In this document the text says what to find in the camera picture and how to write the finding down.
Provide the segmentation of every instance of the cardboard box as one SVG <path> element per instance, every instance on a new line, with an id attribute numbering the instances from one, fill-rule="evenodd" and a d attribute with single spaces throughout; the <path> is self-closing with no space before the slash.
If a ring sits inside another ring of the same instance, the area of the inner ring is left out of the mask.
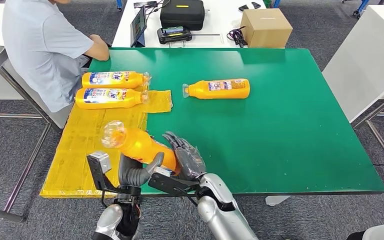
<path id="1" fill-rule="evenodd" d="M 284 48 L 292 32 L 279 8 L 246 9 L 240 26 L 249 48 Z"/>

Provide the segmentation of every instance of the light blue shirt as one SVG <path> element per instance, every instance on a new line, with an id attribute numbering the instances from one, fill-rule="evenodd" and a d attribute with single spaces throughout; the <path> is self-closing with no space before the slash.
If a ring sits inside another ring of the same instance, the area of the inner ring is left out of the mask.
<path id="1" fill-rule="evenodd" d="M 3 43 L 17 73 L 51 112 L 74 101 L 82 71 L 76 58 L 94 42 L 48 0 L 6 0 Z"/>

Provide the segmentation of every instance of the gray carpet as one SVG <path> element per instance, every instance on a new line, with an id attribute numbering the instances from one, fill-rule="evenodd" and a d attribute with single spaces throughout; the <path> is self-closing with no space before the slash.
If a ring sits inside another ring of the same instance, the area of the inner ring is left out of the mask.
<path id="1" fill-rule="evenodd" d="M 322 70 L 357 22 L 351 13 L 361 1 L 282 0 L 280 9 L 294 30 L 289 48 L 310 49 Z M 121 13 L 115 0 L 74 0 L 61 5 L 68 20 L 85 34 L 98 34 L 111 43 Z M 0 113 L 34 112 L 24 101 L 0 101 Z M 384 136 L 384 117 L 374 124 Z M 24 163 L 39 138 L 40 119 L 0 119 L 0 208 L 3 208 Z M 374 163 L 384 163 L 384 151 L 367 126 L 356 131 Z M 0 240 L 90 239 L 103 208 L 96 198 L 44 199 L 38 196 L 60 135 L 49 132 L 13 212 L 28 220 L 0 220 Z M 384 181 L 384 167 L 376 167 Z M 353 232 L 384 224 L 384 194 L 293 196 L 267 206 L 263 196 L 238 196 L 238 204 L 261 240 L 345 240 Z M 214 239 L 185 198 L 145 198 L 141 238 Z"/>

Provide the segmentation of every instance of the robotic arm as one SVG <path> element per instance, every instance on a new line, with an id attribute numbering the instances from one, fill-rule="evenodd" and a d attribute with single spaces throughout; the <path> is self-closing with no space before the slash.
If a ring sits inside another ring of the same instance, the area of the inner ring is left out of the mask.
<path id="1" fill-rule="evenodd" d="M 121 155 L 118 171 L 120 186 L 115 188 L 105 176 L 110 169 L 108 154 L 94 152 L 87 156 L 96 188 L 117 193 L 114 204 L 107 207 L 99 218 L 92 240 L 137 239 L 141 217 L 138 200 L 140 186 L 147 180 L 149 186 L 162 192 L 188 197 L 217 240 L 257 240 L 225 182 L 218 175 L 206 172 L 199 151 L 172 132 L 166 132 L 163 137 L 170 143 L 181 166 L 178 177 L 161 168 L 162 152 L 146 168 Z M 198 202 L 191 198 L 190 192 Z"/>
<path id="2" fill-rule="evenodd" d="M 159 171 L 152 174 L 148 184 L 173 196 L 188 197 L 217 240 L 257 240 L 225 182 L 214 173 L 206 173 L 199 151 L 172 132 L 166 132 L 163 137 L 181 166 L 181 179 Z M 189 191 L 194 191 L 198 203 L 188 195 Z"/>
<path id="3" fill-rule="evenodd" d="M 164 153 L 158 153 L 151 164 L 142 168 L 136 160 L 120 156 L 118 181 L 114 187 L 105 173 L 111 169 L 110 156 L 101 151 L 87 155 L 90 172 L 96 189 L 102 191 L 102 204 L 106 207 L 101 214 L 92 240 L 135 240 L 138 239 L 141 209 L 140 186 L 147 182 L 151 173 L 163 163 Z M 105 192 L 116 193 L 113 204 L 104 203 Z"/>

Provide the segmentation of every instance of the man's arm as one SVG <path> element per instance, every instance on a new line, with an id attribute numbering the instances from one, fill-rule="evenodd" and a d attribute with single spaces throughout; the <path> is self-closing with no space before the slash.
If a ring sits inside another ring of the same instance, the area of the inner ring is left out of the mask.
<path id="1" fill-rule="evenodd" d="M 89 38 L 93 41 L 93 45 L 84 54 L 99 61 L 107 61 L 110 58 L 107 43 L 96 34 L 90 35 Z"/>
<path id="2" fill-rule="evenodd" d="M 73 59 L 82 54 L 106 61 L 109 58 L 107 44 L 100 36 L 85 36 L 71 25 L 62 14 L 54 14 L 43 23 L 43 40 L 46 50 L 60 53 Z"/>

